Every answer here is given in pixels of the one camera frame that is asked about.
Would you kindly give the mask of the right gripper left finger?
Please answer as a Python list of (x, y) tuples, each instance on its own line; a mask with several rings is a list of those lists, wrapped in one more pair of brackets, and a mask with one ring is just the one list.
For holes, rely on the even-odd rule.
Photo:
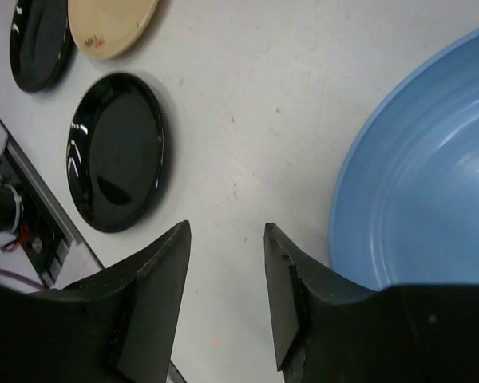
[(191, 251), (182, 221), (58, 290), (0, 286), (0, 382), (163, 382)]

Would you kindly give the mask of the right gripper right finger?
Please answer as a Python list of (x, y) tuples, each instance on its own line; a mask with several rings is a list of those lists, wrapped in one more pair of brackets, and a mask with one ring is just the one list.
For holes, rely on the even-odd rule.
[(479, 285), (374, 291), (275, 224), (264, 261), (277, 370), (287, 382), (479, 382)]

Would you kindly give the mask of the blue plastic plate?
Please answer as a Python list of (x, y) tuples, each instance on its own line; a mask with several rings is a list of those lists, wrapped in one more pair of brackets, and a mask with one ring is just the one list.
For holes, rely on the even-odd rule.
[(373, 111), (339, 171), (331, 269), (372, 290), (479, 285), (479, 28)]

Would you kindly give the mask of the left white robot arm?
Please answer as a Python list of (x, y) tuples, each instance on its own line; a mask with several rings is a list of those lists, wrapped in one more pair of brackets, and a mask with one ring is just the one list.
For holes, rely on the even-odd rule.
[(0, 232), (14, 233), (22, 215), (22, 197), (9, 185), (0, 186)]

